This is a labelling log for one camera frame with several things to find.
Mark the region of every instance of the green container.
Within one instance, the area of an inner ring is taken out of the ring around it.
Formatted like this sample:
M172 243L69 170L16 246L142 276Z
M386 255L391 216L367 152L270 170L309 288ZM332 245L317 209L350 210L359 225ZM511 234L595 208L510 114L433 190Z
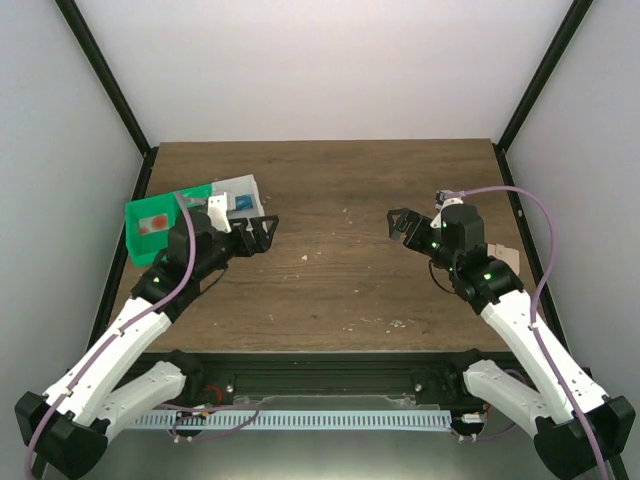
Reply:
M214 187L211 184L181 190L187 198L206 199L211 196ZM195 203L187 203L188 208ZM135 200L125 205L126 239L129 255L136 267L144 267L153 263L156 254L168 244L169 228L176 223L180 214L180 205L173 193ZM167 228L162 231L142 234L141 221L166 215Z

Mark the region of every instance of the cable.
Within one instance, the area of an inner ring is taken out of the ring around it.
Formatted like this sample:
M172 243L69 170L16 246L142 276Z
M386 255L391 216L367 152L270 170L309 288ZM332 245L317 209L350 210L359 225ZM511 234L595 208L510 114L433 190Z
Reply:
M183 197L187 203L195 203L196 205L206 205L207 199L205 198L191 198L191 197Z
M166 254L167 254L167 248L161 248L160 250L158 250L158 253L156 253L156 256L153 259L152 265L153 266L158 265Z
M507 369L504 371L504 373L507 373L509 375L511 375L512 377L516 377L518 380L520 380L522 383L526 384L527 380L524 378L524 376L517 370L513 370L511 368ZM461 433L456 432L453 428L451 429L451 435L453 435L454 437L458 437L458 441L459 442L463 442L463 441L471 441L473 443L477 443L477 442L490 442L492 440L498 440L499 438L505 437L507 435L509 435L510 433L513 433L517 430L518 425L515 422L512 422L511 425L509 425L507 428L505 428L502 432L500 433L495 433L493 435L484 435L482 437L479 436L475 436L475 437L465 437L464 435L462 435Z
M429 275L431 275L431 280L433 280L433 283L435 283L436 287L438 287L440 290L442 290L445 293L448 293L449 295L455 295L456 294L456 292L452 292L451 290L447 290L438 281L438 279L436 278L435 274L433 273L433 260L429 260Z
M216 405L220 405L222 403L222 399L224 397L224 395L222 394L222 390L220 390L218 387L216 387L215 385L205 385L205 387L202 389L203 392L214 392L216 394L218 403L216 403Z
M222 280L222 277L224 277L225 273L227 273L227 267L224 267L222 269L222 273L218 276L218 278L216 278L213 282L211 282L210 285L207 285L207 287L202 292L200 292L200 295L204 295L207 292L207 290L209 290L211 287L216 285L220 280Z
M460 279L460 277L458 277L458 257L461 253L462 250L456 250L451 257L451 272L453 273L453 278L456 280Z
M226 405L226 406L222 406L222 407L211 407L211 408L187 408L187 407L180 407L178 405L171 405L169 403L162 403L159 405L160 407L164 407L167 408L169 410L180 410L183 412L189 412L189 413L216 413L216 412L220 412L220 411L224 411L224 410L244 410L247 409L247 405ZM206 441L210 441L210 440L217 440L229 435L232 435L234 433L239 432L240 430L242 430L243 428L245 428L247 425L250 425L251 423L253 423L256 418L258 418L258 414L260 413L259 410L255 410L255 412L253 413L253 415L251 417L249 417L247 420L245 420L244 422L240 423L239 425L236 425L233 428L230 428L229 430L226 430L222 433L219 433L217 435L207 435L204 437L187 437L187 441L189 442L206 442ZM189 418L192 417L183 417L183 418L179 418L176 420L176 422L173 424L173 426L171 427L171 434L174 438L174 441L177 443L178 439L180 438L180 436L178 435L177 432L177 428L178 426L188 420Z
M176 197L176 200L178 201L178 205L180 206L180 210L182 211L182 214L184 215L185 223L187 225L187 231L189 233L189 261L187 262L187 269L185 270L184 276L182 277L182 280L180 280L180 283L176 286L176 288L174 288L163 299L159 300L158 302L156 302L155 304L153 304L150 307L146 308L145 310L143 310L142 312L138 313L137 315L134 315L130 320L128 320L122 326L122 328L120 328L121 332L125 332L129 327L131 327L138 320L140 320L141 318L144 318L146 315L148 315L148 314L150 314L152 312L155 312L156 310L158 310L159 308L163 307L164 305L169 303L171 300L173 300L176 296L178 296L178 294L182 291L182 289L185 287L185 285L189 281L189 278L191 277L191 274L193 273L193 267L194 267L195 261L196 261L196 236L195 236L195 232L194 232L194 229L193 229L193 222L191 221L191 217L189 216L189 212L187 211L187 206L186 206L186 204L184 202L184 198L182 197L182 195L180 195L177 192L174 193L174 195ZM120 336L116 335L116 334L111 335L110 337L108 337L104 341L104 343L102 343L95 350L95 352L93 352L93 354L84 363L84 365L82 365L80 370L78 370L78 373L73 377L71 382L69 382L69 385L67 385L66 393L61 394L51 404L49 409L43 415L42 419L38 423L38 426L36 427L35 431L33 432L33 435L31 436L31 440L29 441L29 446L27 447L27 454L25 456L24 465L23 465L23 473L24 473L25 479L27 479L27 480L35 480L33 478L33 475L31 474L31 461L33 459L33 454L35 452L36 444L38 443L38 440L40 439L40 436L42 435L42 432L44 431L47 423L49 422L49 420L53 416L54 412L62 404L62 402L64 401L65 397L72 393L73 388L78 384L78 382L80 382L82 377L84 377L84 375L87 373L87 371L91 368L91 366L100 357L102 352L104 352L109 347L109 345L111 345L117 338L120 338Z
M591 450L593 451L593 455L596 459L596 463L598 465L598 471L600 472L601 479L608 480L609 475L607 474L605 460L604 460L604 457L602 456L602 451L600 450L600 446L598 445L598 441L596 440L595 434L593 433L593 430L591 430L589 421L587 420L587 417L585 416L584 412L580 408L580 405L578 405L576 398L573 396L573 393L571 392L571 388L569 387L565 379L562 377L562 374L560 373L558 366L553 361L553 358L551 357L551 354L549 353L549 350L547 349L547 346L545 345L544 340L542 339L542 336L538 331L538 326L536 325L538 303L540 302L540 294L542 293L542 289L544 288L544 286L547 283L547 280L549 279L549 275L551 274L551 270L553 269L553 266L556 260L555 227L553 225L553 219L551 218L551 213L549 212L549 210L547 210L547 207L545 207L545 205L542 203L542 200L536 197L533 193L523 188L511 187L508 185L498 185L495 187L484 187L484 188L476 188L474 190L451 192L451 193L445 194L445 198L462 198L462 197L468 197L471 195L477 195L479 193L501 192L501 191L521 193L529 197L540 207L540 209L542 210L542 212L544 213L547 219L547 223L549 224L549 232L551 235L551 253L549 254L549 263L547 264L547 268L545 269L544 274L542 275L540 282L538 282L538 285L536 286L533 296L531 297L531 306L529 311L531 315L531 329L533 331L533 336L535 337L536 342L540 347L540 351L542 352L547 362L549 363L549 367L553 371L553 374L556 376L558 383L562 387L564 394L567 396L567 399L571 403L571 406L574 412L576 413L576 416L578 417L578 420L582 425L582 428L584 429L585 434L587 435L587 438L589 439L589 445L591 446Z

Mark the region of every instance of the wooden table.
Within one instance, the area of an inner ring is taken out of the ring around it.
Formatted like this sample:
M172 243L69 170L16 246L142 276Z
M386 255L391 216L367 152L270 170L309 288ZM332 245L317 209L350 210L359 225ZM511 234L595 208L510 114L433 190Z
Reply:
M467 304L433 284L428 257L388 238L386 221L391 208L433 215L437 189L502 184L488 140L166 143L147 195L250 173L266 213L280 216L271 250L232 259L150 351L506 348ZM531 291L506 193L470 202L488 242L520 251ZM114 314L142 271L126 266Z

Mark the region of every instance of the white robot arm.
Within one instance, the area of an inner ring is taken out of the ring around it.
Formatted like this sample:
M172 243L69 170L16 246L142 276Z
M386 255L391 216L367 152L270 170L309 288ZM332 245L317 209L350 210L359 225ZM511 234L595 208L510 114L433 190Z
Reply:
M484 222L476 207L445 192L436 197L433 218L409 209L387 214L389 236L430 257L430 266L449 272L454 292L507 343L537 390L519 382L490 360L463 372L471 395L495 406L534 439L545 465L570 480L596 465L585 430L538 343L539 333L592 426L603 458L622 452L635 418L624 397L610 398L573 360L539 315L532 323L531 298L509 265L487 254Z
M141 275L116 320L60 380L42 395L25 393L16 404L25 445L35 445L35 452L68 478L91 470L108 443L140 415L201 390L197 361L179 351L114 388L151 342L203 293L202 280L216 270L224 273L235 256L269 250L278 217L229 220L229 204L225 193L188 211L181 202L183 213L169 230L166 251ZM197 245L195 252L191 244Z

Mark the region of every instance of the white wall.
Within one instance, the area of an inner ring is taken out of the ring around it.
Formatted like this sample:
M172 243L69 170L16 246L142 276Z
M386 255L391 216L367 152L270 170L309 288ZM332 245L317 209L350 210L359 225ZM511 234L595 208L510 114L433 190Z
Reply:
M152 144L490 137L570 0L78 0Z
M13 413L86 348L141 163L53 1L0 2L0 465Z
M516 183L555 214L551 289L572 352L640 410L638 24L639 3L594 2L508 156ZM527 210L546 252L544 220ZM631 478L639 451L636 425L623 456Z

